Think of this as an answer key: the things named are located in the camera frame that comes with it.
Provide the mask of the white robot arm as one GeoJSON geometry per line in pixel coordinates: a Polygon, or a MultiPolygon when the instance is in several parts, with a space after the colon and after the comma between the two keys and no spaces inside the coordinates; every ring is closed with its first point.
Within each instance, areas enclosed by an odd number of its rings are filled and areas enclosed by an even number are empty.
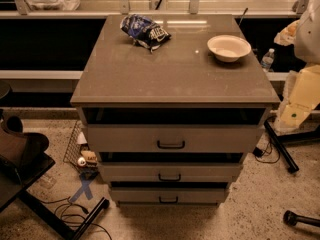
{"type": "Polygon", "coordinates": [[[293,45],[296,58],[306,65],[290,71],[283,89],[283,101],[274,127],[279,132],[294,131],[320,104],[320,0],[314,0],[299,20],[279,32],[276,44],[293,45]]]}

